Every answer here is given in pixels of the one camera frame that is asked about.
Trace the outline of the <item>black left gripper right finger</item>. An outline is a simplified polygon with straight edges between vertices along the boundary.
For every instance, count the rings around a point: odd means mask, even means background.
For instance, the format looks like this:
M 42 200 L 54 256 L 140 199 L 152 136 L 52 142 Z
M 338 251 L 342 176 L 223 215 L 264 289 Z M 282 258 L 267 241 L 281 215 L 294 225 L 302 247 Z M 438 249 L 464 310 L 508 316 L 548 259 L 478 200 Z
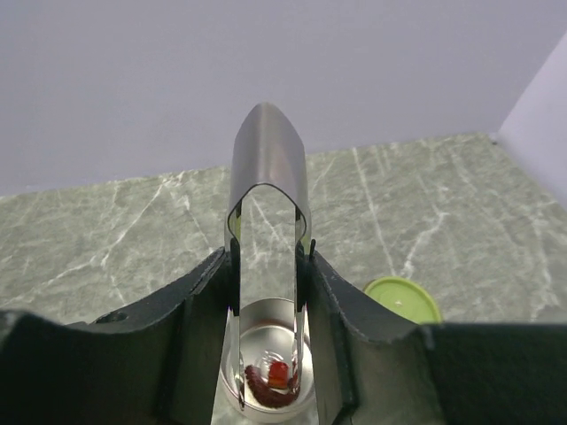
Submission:
M 563 324 L 416 325 L 320 255 L 307 301 L 322 424 L 563 424 Z

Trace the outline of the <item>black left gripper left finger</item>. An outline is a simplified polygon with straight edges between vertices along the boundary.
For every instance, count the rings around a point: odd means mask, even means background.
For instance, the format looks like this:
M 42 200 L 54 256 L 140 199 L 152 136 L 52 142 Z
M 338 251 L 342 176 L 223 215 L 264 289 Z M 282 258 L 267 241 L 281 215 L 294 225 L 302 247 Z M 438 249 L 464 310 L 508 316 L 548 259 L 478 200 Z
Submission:
M 227 320 L 223 250 L 91 323 L 1 313 L 4 424 L 207 424 Z

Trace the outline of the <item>red food piece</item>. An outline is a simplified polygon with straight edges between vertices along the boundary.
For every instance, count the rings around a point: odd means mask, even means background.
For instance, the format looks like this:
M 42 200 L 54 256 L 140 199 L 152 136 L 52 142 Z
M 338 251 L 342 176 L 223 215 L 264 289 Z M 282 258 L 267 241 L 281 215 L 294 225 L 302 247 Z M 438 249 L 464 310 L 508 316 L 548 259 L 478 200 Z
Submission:
M 289 381 L 288 364 L 280 360 L 272 361 L 268 369 L 268 387 L 276 390 L 288 390 Z

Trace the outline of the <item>stainless steel tongs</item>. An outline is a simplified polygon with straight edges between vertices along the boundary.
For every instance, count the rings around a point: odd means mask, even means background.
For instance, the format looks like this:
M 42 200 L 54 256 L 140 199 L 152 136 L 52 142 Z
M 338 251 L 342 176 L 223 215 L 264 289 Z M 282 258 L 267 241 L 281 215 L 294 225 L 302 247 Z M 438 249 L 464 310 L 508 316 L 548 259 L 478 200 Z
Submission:
M 268 185 L 294 205 L 294 340 L 291 346 L 292 389 L 299 390 L 302 374 L 307 304 L 307 263 L 311 249 L 311 212 L 308 202 L 304 144 L 298 132 L 271 103 L 255 105 L 238 130 L 230 174 L 229 207 L 224 226 L 229 260 L 229 364 L 236 385 L 238 407 L 245 409 L 245 363 L 240 350 L 241 215 L 242 203 L 254 188 Z

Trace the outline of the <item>dark brown food piece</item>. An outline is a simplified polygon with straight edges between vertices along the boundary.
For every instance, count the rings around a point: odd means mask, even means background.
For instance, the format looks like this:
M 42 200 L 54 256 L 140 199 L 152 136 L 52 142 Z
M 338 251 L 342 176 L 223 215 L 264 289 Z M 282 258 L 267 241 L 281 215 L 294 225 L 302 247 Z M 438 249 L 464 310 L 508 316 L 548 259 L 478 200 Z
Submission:
M 291 405 L 299 396 L 299 391 L 288 390 L 286 393 L 271 389 L 262 379 L 260 369 L 249 365 L 245 368 L 245 379 L 253 396 L 261 406 L 282 408 Z

